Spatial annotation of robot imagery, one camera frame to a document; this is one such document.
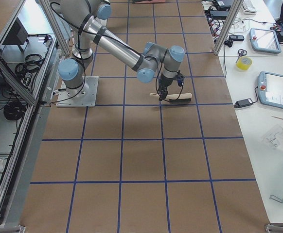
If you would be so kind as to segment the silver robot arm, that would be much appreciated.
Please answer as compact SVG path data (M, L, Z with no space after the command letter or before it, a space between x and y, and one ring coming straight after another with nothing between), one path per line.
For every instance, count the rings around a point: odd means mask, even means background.
M75 56L86 58L91 52L90 43L103 48L137 73L143 83L152 81L155 74L156 92L159 100L169 101L168 86L174 81L179 87L184 85L184 76L179 67L185 51L180 46L166 48L148 42L143 53L139 53L100 24L97 19L108 19L111 15L110 2L107 0L55 0L50 8L74 30L76 45Z

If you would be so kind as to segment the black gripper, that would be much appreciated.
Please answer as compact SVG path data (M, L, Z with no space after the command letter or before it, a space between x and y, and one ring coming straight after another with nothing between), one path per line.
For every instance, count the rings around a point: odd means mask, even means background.
M168 95L167 88L173 83L177 82L178 86L181 87L180 94L182 93L183 86L184 86L184 76L178 70L176 74L172 78L166 77L163 73L160 75L159 78L159 87L158 87L158 95L159 95L159 101L165 100L166 96Z

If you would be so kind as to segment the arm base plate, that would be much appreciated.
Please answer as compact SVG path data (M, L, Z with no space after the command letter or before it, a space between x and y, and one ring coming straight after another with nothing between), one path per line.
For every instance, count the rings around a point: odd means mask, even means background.
M66 88L62 81L61 88L64 91L59 92L57 102L58 107L94 107L96 104L97 88L99 77L86 76L85 84L77 89Z

